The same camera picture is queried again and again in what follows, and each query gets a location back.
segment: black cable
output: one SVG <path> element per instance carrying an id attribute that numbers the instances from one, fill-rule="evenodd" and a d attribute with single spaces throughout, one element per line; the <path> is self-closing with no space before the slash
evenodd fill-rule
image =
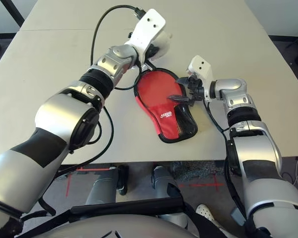
<path id="1" fill-rule="evenodd" d="M 138 81 L 139 81 L 139 79 L 141 77 L 142 69 L 141 69 L 140 62 L 137 62 L 136 65 L 139 68 L 139 73 L 138 73 L 138 76 L 136 77 L 136 80 L 135 80 L 134 84 L 132 86 L 130 86 L 130 87 L 127 87 L 127 88 L 118 88 L 118 87 L 115 87 L 115 89 L 125 91 L 125 90 L 132 89 L 132 88 L 134 88 L 137 85 L 137 83 L 138 83 Z"/>
<path id="2" fill-rule="evenodd" d="M 36 218 L 36 217 L 47 217 L 48 216 L 48 212 L 41 210 L 41 211 L 36 211 L 36 212 L 32 212 L 29 215 L 26 215 L 24 217 L 21 217 L 21 221 L 25 222 L 31 218 Z"/>
<path id="3" fill-rule="evenodd" d="M 118 8 L 129 8 L 129 9 L 135 11 L 135 13 L 137 13 L 136 10 L 138 9 L 138 8 L 136 8 L 134 6 L 130 6 L 130 5 L 117 5 L 117 6 L 113 6 L 113 7 L 109 8 L 107 11 L 105 11 L 105 13 L 99 19 L 99 21 L 98 21 L 98 23 L 96 25 L 95 31 L 94 31 L 93 40 L 92 40 L 92 44 L 91 44 L 91 52 L 90 52 L 90 65 L 93 65 L 93 63 L 94 63 L 95 40 L 96 40 L 96 36 L 97 36 L 97 32 L 98 32 L 99 26 L 100 26 L 102 20 L 105 18 L 105 16 L 108 13 L 110 13 L 111 11 L 113 11 L 115 9 L 118 9 Z M 137 78 L 135 80 L 135 83 L 132 86 L 127 87 L 127 88 L 115 87 L 115 89 L 121 90 L 121 91 L 125 91 L 125 90 L 129 90 L 129 89 L 132 89 L 132 88 L 135 87 L 135 85 L 137 84 L 137 81 L 139 80 L 140 74 L 141 74 L 141 65 L 140 65 L 140 63 L 138 62 L 136 65 L 139 68 L 139 74 L 138 74 L 138 76 L 137 76 Z"/>
<path id="4" fill-rule="evenodd" d="M 92 43 L 91 43 L 90 65 L 93 65 L 93 63 L 94 63 L 94 47 L 95 47 L 95 40 L 96 40 L 96 35 L 97 35 L 97 32 L 98 32 L 99 26 L 100 26 L 102 20 L 105 18 L 105 16 L 108 13 L 110 13 L 111 11 L 113 11 L 115 9 L 118 9 L 118 8 L 129 8 L 129 9 L 131 9 L 133 11 L 136 10 L 136 8 L 134 6 L 130 6 L 130 5 L 117 5 L 117 6 L 113 6 L 113 7 L 109 8 L 107 11 L 105 11 L 105 13 L 99 19 L 99 21 L 98 21 L 98 23 L 96 25 L 95 31 L 94 31 L 93 40 L 92 40 Z"/>
<path id="5" fill-rule="evenodd" d="M 22 217 L 21 220 L 23 222 L 25 222 L 31 218 L 36 218 L 36 217 L 55 216 L 56 210 L 53 207 L 51 207 L 49 204 L 47 204 L 46 201 L 44 201 L 43 197 L 40 197 L 38 202 L 44 210 L 32 212 L 32 213 Z"/>
<path id="6" fill-rule="evenodd" d="M 101 124 L 100 124 L 99 121 L 98 121 L 97 125 L 98 125 L 98 128 L 99 128 L 98 137 L 95 140 L 88 142 L 87 145 L 92 145 L 92 144 L 95 144 L 97 141 L 99 141 L 99 139 L 101 137 L 101 134 L 102 134 Z"/>
<path id="7" fill-rule="evenodd" d="M 224 134 L 224 131 L 228 130 L 227 129 L 222 129 L 222 127 L 220 127 L 220 125 L 217 123 L 217 121 L 214 119 L 211 110 L 210 110 L 210 103 L 208 103 L 206 105 L 205 101 L 203 100 L 203 105 L 205 107 L 205 110 L 207 111 L 207 114 L 209 115 L 210 119 L 212 120 L 213 124 L 215 125 L 215 127 L 218 129 L 218 131 L 222 134 L 224 141 L 225 141 L 225 149 L 226 149 L 226 154 L 228 154 L 227 152 L 227 138 Z M 225 160 L 224 160 L 224 178 L 225 178 L 225 182 L 228 188 L 228 191 L 234 201 L 234 203 L 236 204 L 237 208 L 240 210 L 241 214 L 243 215 L 243 217 L 246 219 L 246 212 L 245 212 L 245 207 L 243 205 L 243 203 L 240 200 L 240 197 L 236 191 L 236 188 L 230 178 L 230 173 L 229 173 L 229 161 L 228 158 L 226 156 Z"/>
<path id="8" fill-rule="evenodd" d="M 53 207 L 51 207 L 49 204 L 46 203 L 46 201 L 44 201 L 43 196 L 40 197 L 40 199 L 38 200 L 40 206 L 47 211 L 49 214 L 51 214 L 51 216 L 55 216 L 56 211 Z"/>
<path id="9" fill-rule="evenodd" d="M 293 179 L 293 176 L 290 174 L 290 173 L 288 173 L 288 172 L 283 172 L 282 173 L 282 178 L 284 178 L 284 175 L 288 175 L 289 177 L 290 177 L 290 179 L 292 180 L 292 184 L 294 184 L 294 179 Z"/>
<path id="10" fill-rule="evenodd" d="M 88 165 L 89 163 L 97 160 L 100 156 L 102 156 L 109 148 L 109 146 L 111 145 L 112 141 L 113 141 L 113 138 L 114 138 L 114 124 L 113 124 L 113 120 L 111 119 L 110 115 L 109 115 L 109 112 L 107 111 L 106 107 L 104 107 L 104 111 L 105 113 L 107 114 L 108 116 L 108 119 L 110 121 L 110 126 L 111 126 L 111 134 L 110 134 L 110 138 L 109 138 L 109 141 L 107 143 L 107 145 L 105 146 L 105 148 L 96 156 L 94 156 L 93 158 L 83 162 L 83 163 L 80 163 L 80 164 L 77 164 L 77 165 L 74 165 L 74 166 L 71 166 L 67 169 L 64 169 L 62 171 L 59 171 L 55 174 L 54 178 L 56 179 L 57 177 L 59 176 L 62 176 L 64 174 L 67 174 L 69 172 L 72 172 L 72 171 L 75 171 L 77 168 L 80 168 L 80 167 L 83 167 L 85 165 Z"/>

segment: white wall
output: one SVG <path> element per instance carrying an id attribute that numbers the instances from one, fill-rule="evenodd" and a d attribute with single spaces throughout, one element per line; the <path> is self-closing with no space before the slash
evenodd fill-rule
<path id="1" fill-rule="evenodd" d="M 29 15 L 36 1 L 37 0 L 12 0 L 24 19 Z M 14 33 L 18 30 L 18 24 L 0 2 L 0 33 Z"/>
<path id="2" fill-rule="evenodd" d="M 268 35 L 298 36 L 298 0 L 245 0 Z"/>
<path id="3" fill-rule="evenodd" d="M 26 18 L 37 0 L 12 0 Z M 245 0 L 267 34 L 298 36 L 298 0 Z M 13 33 L 19 26 L 0 2 L 0 33 Z"/>

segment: red tape marking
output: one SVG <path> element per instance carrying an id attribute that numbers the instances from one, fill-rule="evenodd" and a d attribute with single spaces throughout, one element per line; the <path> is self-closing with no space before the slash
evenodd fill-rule
<path id="1" fill-rule="evenodd" d="M 219 187 L 218 187 L 218 182 L 217 182 L 217 175 L 213 174 L 213 178 L 214 178 L 214 183 L 215 183 L 215 188 L 217 190 L 217 192 L 219 191 Z"/>
<path id="2" fill-rule="evenodd" d="M 71 183 L 71 177 L 72 177 L 72 175 L 69 174 L 69 176 L 68 176 L 68 185 L 67 185 L 67 187 L 66 187 L 66 194 L 65 194 L 65 197 L 67 197 L 67 196 L 69 195 L 70 183 Z"/>

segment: floor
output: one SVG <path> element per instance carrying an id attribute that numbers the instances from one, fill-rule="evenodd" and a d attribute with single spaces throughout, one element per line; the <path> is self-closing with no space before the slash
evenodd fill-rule
<path id="1" fill-rule="evenodd" d="M 5 49 L 8 47 L 10 40 L 0 40 L 2 51 L 0 58 Z M 291 46 L 286 49 L 288 42 L 274 42 L 286 62 L 298 78 L 298 66 L 294 63 L 294 58 L 298 55 L 297 46 Z M 282 174 L 284 179 L 289 182 L 294 181 L 296 164 L 295 158 L 283 158 Z M 175 167 L 171 163 L 165 163 L 170 169 Z M 117 202 L 149 199 L 154 196 L 154 189 L 150 183 L 150 175 L 153 163 L 130 163 L 129 191 L 125 196 L 117 194 Z M 86 174 L 73 173 L 70 176 L 62 177 L 54 181 L 44 195 L 44 199 L 52 207 L 56 208 L 58 214 L 71 208 L 72 206 L 83 205 L 92 188 L 94 181 L 101 172 L 88 172 Z M 237 176 L 232 177 L 236 189 L 241 194 L 241 179 Z M 234 203 L 225 186 L 225 180 L 221 173 L 203 175 L 201 178 L 190 178 L 182 181 L 177 180 L 181 193 L 186 202 L 196 208 L 200 203 L 206 204 L 212 211 L 215 219 L 229 232 L 239 238 L 245 237 L 243 227 L 240 227 L 231 218 L 230 213 L 234 208 Z M 41 210 L 38 204 L 32 211 Z M 49 220 L 49 218 L 31 219 L 25 222 L 24 231 L 27 231 L 36 225 Z M 194 234 L 197 230 L 192 223 L 188 228 Z"/>

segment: black strap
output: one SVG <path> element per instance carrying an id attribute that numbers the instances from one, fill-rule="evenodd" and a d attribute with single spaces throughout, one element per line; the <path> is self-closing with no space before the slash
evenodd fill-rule
<path id="1" fill-rule="evenodd" d="M 39 234 L 42 234 L 44 232 L 50 231 L 51 229 L 54 229 L 60 225 L 65 224 L 66 222 L 68 222 L 70 214 L 71 214 L 71 212 L 69 210 L 67 210 L 64 213 L 37 226 L 36 228 L 33 228 L 32 230 L 18 236 L 18 238 L 31 238 L 31 237 L 35 237 Z"/>
<path id="2" fill-rule="evenodd" d="M 223 232 L 221 232 L 213 222 L 197 214 L 188 203 L 185 203 L 184 213 L 191 219 L 198 229 L 200 238 L 226 238 Z"/>

